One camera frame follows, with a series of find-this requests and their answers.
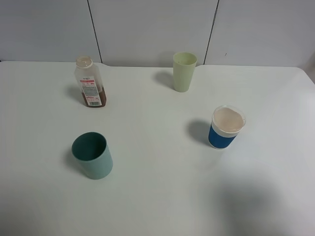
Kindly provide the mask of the teal plastic cup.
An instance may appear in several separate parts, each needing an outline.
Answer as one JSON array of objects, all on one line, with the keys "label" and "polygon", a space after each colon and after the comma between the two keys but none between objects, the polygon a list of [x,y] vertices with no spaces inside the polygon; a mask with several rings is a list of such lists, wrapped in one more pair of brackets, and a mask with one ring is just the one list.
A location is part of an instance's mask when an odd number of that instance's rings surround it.
[{"label": "teal plastic cup", "polygon": [[88,132],[75,139],[71,152],[85,175],[90,179],[102,179],[110,174],[113,160],[106,138],[97,132]]}]

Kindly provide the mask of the blue banded glass cup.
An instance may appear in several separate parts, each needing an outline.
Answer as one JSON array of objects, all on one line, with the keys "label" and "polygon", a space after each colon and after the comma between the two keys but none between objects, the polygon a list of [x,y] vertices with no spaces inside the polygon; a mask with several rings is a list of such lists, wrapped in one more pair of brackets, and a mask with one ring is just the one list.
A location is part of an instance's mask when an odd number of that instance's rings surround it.
[{"label": "blue banded glass cup", "polygon": [[216,149],[228,147],[245,124],[246,117],[239,109],[229,105],[217,107],[212,114],[209,143]]}]

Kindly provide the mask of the clear plastic drink bottle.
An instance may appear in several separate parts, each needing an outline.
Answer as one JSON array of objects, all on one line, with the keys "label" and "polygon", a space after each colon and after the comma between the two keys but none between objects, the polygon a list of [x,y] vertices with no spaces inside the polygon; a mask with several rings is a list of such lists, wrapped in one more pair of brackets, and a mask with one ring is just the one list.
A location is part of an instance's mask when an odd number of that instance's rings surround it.
[{"label": "clear plastic drink bottle", "polygon": [[90,56],[76,59],[74,75],[87,107],[100,108],[106,105],[106,94],[100,71]]}]

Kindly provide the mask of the light green plastic cup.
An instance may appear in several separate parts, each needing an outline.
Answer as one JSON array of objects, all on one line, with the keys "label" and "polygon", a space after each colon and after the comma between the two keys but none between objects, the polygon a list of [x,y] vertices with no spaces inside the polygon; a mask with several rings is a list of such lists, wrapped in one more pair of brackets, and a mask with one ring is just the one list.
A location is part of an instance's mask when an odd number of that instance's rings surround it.
[{"label": "light green plastic cup", "polygon": [[189,52],[178,52],[173,56],[173,85],[177,92],[186,92],[190,87],[197,57]]}]

